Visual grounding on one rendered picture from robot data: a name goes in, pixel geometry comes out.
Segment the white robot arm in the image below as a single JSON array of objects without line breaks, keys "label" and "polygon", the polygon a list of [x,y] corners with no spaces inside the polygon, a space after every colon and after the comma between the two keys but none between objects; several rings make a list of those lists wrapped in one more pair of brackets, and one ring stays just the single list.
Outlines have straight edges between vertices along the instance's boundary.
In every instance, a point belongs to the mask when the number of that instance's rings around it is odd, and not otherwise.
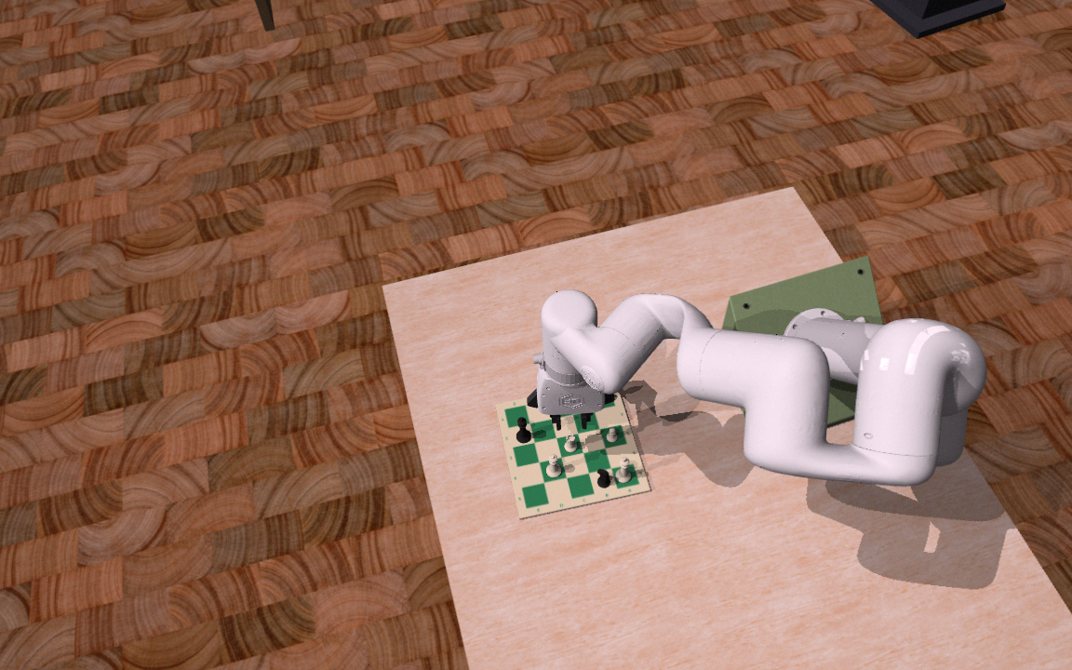
[{"label": "white robot arm", "polygon": [[[544,352],[533,364],[604,394],[620,392],[662,340],[678,339],[682,390],[745,410],[750,463],[834,482],[928,482],[964,452],[969,406],[987,376],[976,339],[941,321],[846,322],[812,308],[783,336],[763,334],[714,329],[672,294],[632,294],[598,326],[595,303],[575,289],[552,294],[541,321]],[[858,385],[849,445],[827,441],[831,379]]]}]

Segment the green and cream chessboard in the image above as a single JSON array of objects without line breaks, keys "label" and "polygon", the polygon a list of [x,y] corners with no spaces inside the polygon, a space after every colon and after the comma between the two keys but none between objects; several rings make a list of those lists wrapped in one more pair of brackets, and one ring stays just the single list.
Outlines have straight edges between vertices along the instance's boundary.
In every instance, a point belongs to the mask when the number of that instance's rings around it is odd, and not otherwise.
[{"label": "green and cream chessboard", "polygon": [[[601,411],[593,412],[586,429],[582,428],[582,414],[563,414],[557,430],[550,415],[527,406],[527,398],[495,404],[495,411],[519,520],[650,492],[620,392]],[[517,441],[519,417],[527,420],[527,444]],[[617,436],[613,444],[607,440],[611,427]],[[567,436],[575,436],[575,452],[565,450]],[[555,478],[547,475],[549,455],[557,455],[561,474]],[[622,457],[630,461],[631,478],[626,483],[617,482],[614,476]],[[610,475],[611,483],[604,489],[598,485],[599,468]]]}]

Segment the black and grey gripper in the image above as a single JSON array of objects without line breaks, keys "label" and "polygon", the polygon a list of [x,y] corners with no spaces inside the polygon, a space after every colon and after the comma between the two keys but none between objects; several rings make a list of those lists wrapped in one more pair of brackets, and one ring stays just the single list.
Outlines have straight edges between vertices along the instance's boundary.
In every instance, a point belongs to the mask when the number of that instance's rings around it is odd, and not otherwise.
[{"label": "black and grey gripper", "polygon": [[613,400],[614,394],[604,394],[604,392],[593,389],[587,382],[560,384],[548,376],[547,370],[544,370],[544,366],[539,364],[537,387],[528,394],[527,406],[539,410],[541,414],[550,415],[552,423],[556,423],[557,430],[561,430],[560,415],[582,414],[582,428],[586,429],[586,423],[591,422],[593,412],[601,411]]}]

